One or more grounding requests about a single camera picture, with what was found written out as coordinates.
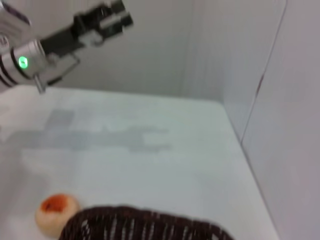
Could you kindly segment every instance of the white wall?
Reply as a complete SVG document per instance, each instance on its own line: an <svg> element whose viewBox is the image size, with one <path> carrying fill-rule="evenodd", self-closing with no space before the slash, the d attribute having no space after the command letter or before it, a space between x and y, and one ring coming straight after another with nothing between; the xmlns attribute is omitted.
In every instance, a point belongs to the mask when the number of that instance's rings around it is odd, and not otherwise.
<svg viewBox="0 0 320 240"><path fill-rule="evenodd" d="M285 4L285 0L195 1L183 95L223 101L239 138Z"/></svg>
<svg viewBox="0 0 320 240"><path fill-rule="evenodd" d="M40 36L72 22L101 0L8 0L29 16ZM134 27L101 48L79 52L82 64L60 86L179 95L193 0L124 0ZM66 60L61 69L70 64Z"/></svg>
<svg viewBox="0 0 320 240"><path fill-rule="evenodd" d="M288 2L243 141L282 240L320 238L319 9Z"/></svg>

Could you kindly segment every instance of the brown wicker basket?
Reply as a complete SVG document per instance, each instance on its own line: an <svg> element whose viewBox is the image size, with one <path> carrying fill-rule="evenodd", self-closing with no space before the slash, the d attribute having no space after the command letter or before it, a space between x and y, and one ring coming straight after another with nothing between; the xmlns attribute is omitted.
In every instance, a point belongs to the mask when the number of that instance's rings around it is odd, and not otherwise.
<svg viewBox="0 0 320 240"><path fill-rule="evenodd" d="M132 207L94 207L71 218L59 240L233 240L219 226Z"/></svg>

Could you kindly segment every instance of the white surface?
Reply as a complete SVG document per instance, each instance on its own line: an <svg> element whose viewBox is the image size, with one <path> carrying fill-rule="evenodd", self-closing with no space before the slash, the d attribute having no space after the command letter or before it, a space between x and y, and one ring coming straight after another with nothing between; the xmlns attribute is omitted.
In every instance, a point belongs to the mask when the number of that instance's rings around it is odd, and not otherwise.
<svg viewBox="0 0 320 240"><path fill-rule="evenodd" d="M223 101L239 139L285 4L285 0L195 1L183 94Z"/></svg>
<svg viewBox="0 0 320 240"><path fill-rule="evenodd" d="M43 239L34 211L57 192L278 240L219 103L22 86L0 103L1 240Z"/></svg>
<svg viewBox="0 0 320 240"><path fill-rule="evenodd" d="M320 236L320 2L288 2L243 146L282 240Z"/></svg>
<svg viewBox="0 0 320 240"><path fill-rule="evenodd" d="M9 0L45 37L103 0ZM102 47L80 50L81 66L60 87L180 95L193 0L123 0L134 27ZM61 62L58 72L72 64Z"/></svg>

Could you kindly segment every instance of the white table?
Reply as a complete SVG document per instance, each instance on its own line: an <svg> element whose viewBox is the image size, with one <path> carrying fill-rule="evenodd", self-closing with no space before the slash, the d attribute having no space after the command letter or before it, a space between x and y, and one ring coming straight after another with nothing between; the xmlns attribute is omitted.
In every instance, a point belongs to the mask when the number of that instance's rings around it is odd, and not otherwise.
<svg viewBox="0 0 320 240"><path fill-rule="evenodd" d="M50 194L217 222L235 240L278 240L222 105L31 86L0 95L0 239L43 240Z"/></svg>

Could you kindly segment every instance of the green led light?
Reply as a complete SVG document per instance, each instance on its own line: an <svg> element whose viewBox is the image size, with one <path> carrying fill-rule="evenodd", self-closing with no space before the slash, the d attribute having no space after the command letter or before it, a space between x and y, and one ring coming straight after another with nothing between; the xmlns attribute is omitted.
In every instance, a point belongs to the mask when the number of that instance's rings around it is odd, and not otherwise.
<svg viewBox="0 0 320 240"><path fill-rule="evenodd" d="M22 69L26 69L28 67L28 59L25 56L21 56L19 58L19 66Z"/></svg>

